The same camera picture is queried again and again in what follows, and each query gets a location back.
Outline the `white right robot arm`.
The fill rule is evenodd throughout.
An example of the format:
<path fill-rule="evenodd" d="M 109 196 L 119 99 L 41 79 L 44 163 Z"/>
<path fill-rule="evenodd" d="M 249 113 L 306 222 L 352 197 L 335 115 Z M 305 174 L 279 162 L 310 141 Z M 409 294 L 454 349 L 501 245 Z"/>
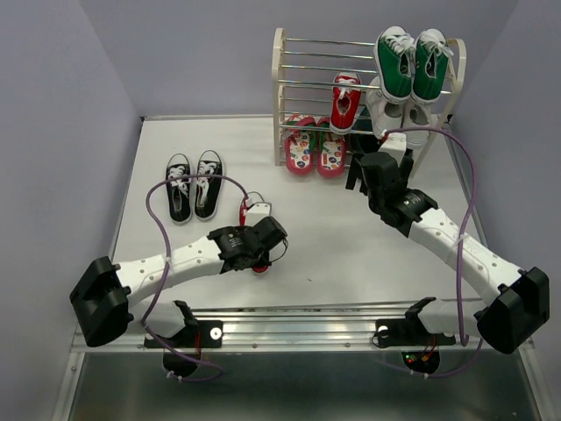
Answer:
<path fill-rule="evenodd" d="M 500 353 L 513 353 L 549 320 L 547 274 L 537 267 L 519 268 L 460 233 L 434 199 L 408 187 L 411 165 L 410 158 L 399 163 L 385 152 L 356 153 L 345 187 L 353 189 L 360 182 L 371 212 L 454 269 L 478 298 L 461 303 L 425 297 L 401 318 L 377 320 L 373 343 L 381 348 L 422 346 L 435 339 L 449 346 L 463 333 Z"/>

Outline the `pink patterned sandal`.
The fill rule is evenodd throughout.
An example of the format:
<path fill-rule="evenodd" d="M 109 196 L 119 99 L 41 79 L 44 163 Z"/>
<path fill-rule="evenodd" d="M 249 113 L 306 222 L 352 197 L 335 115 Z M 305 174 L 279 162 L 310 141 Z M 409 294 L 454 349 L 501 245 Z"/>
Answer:
<path fill-rule="evenodd" d="M 340 176 L 344 172 L 347 145 L 344 136 L 330 130 L 330 119 L 319 118 L 316 122 L 325 131 L 317 133 L 317 171 L 326 178 Z"/>
<path fill-rule="evenodd" d="M 302 114 L 291 115 L 284 129 L 285 165 L 295 175 L 306 175 L 313 169 L 313 152 L 316 135 L 307 127 L 315 127 L 316 120 L 312 116 Z"/>

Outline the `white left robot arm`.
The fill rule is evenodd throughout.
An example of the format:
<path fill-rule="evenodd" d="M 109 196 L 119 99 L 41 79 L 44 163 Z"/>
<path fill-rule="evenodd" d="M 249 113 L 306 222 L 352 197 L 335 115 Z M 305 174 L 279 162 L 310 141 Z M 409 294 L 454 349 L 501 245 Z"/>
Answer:
<path fill-rule="evenodd" d="M 170 254 L 113 263 L 91 261 L 69 295 L 87 346 L 104 346 L 123 335 L 131 310 L 163 289 L 204 276 L 269 266 L 268 254 L 287 239 L 273 217 L 254 226 L 227 226 Z"/>

